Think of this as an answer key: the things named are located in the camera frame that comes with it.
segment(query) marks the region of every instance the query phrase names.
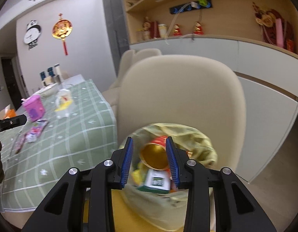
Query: floor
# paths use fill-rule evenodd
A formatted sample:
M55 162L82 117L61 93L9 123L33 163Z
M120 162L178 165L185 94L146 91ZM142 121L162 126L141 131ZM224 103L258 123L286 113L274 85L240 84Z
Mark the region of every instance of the floor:
M284 144L250 184L245 183L267 213L277 232L283 232L298 212L298 117ZM22 228L31 213L5 213Z

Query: silver screw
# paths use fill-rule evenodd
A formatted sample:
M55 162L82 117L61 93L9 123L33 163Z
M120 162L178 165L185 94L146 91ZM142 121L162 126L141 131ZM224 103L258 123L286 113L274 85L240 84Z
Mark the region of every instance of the silver screw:
M196 165L196 161L193 160L193 159L189 159L189 160L187 161L187 164L188 164L189 166L195 166L195 165Z
M105 160L105 161L104 161L104 165L105 165L106 167L109 167L109 166L111 166L112 164L113 164L113 162L112 162L111 159L108 159L108 160Z
M71 168L68 172L69 172L69 174L75 174L75 173L77 173L77 168Z
M231 173L231 170L228 167L224 167L222 169L222 172L225 173L225 174L230 174Z

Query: dining table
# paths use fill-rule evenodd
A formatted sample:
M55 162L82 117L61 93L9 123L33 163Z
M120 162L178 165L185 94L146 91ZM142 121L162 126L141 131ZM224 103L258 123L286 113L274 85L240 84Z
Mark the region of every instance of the dining table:
M0 133L1 212L35 210L69 168L91 169L118 149L114 113L93 81L69 85L75 104L70 116L57 118L56 95L42 98L48 124L35 142L24 143L17 153L18 142L33 127L29 119Z

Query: purple plastic box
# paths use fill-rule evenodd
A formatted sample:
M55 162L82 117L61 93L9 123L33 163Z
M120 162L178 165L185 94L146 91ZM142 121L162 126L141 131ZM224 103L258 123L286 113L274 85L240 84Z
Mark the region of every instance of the purple plastic box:
M22 102L23 107L29 114L32 122L42 118L45 114L45 108L40 99L40 95L33 95Z

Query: dark doorway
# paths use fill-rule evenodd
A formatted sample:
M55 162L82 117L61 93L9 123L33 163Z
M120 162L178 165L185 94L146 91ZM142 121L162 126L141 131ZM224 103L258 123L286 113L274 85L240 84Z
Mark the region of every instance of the dark doorway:
M16 110L21 106L21 93L15 79L15 73L12 67L12 60L10 58L1 58L3 73L5 77L6 86Z

